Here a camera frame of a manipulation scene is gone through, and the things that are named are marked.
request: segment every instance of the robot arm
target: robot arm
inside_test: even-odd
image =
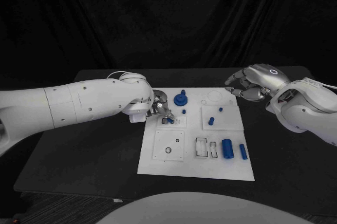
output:
[[[97,79],[56,87],[0,92],[0,155],[40,131],[118,114],[130,122],[163,114],[174,120],[164,93],[146,77],[128,73],[120,79]]]
[[[297,133],[311,131],[327,143],[337,144],[337,95],[324,87],[328,85],[308,78],[291,82],[285,74],[265,64],[242,69],[225,84],[238,78],[246,89],[226,87],[233,95],[249,101],[261,101],[269,95],[266,110],[282,125]]]

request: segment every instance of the black table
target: black table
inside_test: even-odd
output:
[[[313,78],[301,66],[279,67],[291,80]],[[130,70],[151,87],[223,87],[238,68]],[[84,70],[75,81],[111,70]],[[337,215],[337,147],[311,132],[294,133],[265,110],[238,99],[255,182],[137,174],[144,123],[118,114],[46,131],[14,189],[135,200],[174,191],[218,193],[290,212]]]

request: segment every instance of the cable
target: cable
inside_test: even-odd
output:
[[[125,75],[125,74],[131,73],[131,72],[125,72],[125,71],[118,71],[118,72],[124,72],[124,74],[122,74],[122,75]],[[112,75],[112,74],[115,74],[115,73],[118,73],[118,72],[112,72],[112,73],[108,75],[107,79],[111,77],[111,75]],[[121,76],[122,76],[122,75],[121,75]]]
[[[324,84],[324,83],[321,83],[321,82],[318,82],[318,81],[315,81],[315,80],[313,80],[314,82],[317,82],[318,84],[321,84],[323,86],[327,86],[327,87],[330,87],[331,89],[337,89],[337,86],[333,86],[333,85],[328,85],[328,84]]]

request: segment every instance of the robotic hand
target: robotic hand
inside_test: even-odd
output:
[[[167,95],[153,90],[146,77],[86,80],[56,87],[0,91],[0,155],[40,131],[118,114],[144,122],[154,114],[174,120]]]
[[[249,101],[272,99],[266,110],[277,115],[282,125],[297,133],[311,131],[327,143],[337,145],[337,95],[326,85],[310,78],[290,81],[287,75],[266,64],[255,64],[238,71],[226,80],[239,79],[245,90],[226,87]]]

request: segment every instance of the floor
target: floor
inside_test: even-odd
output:
[[[115,203],[114,199],[52,195],[23,192],[22,199],[30,203],[26,214],[16,215],[20,224],[95,224],[117,208],[130,202]],[[337,217],[298,214],[314,224],[337,224]],[[0,224],[12,224],[0,219]]]

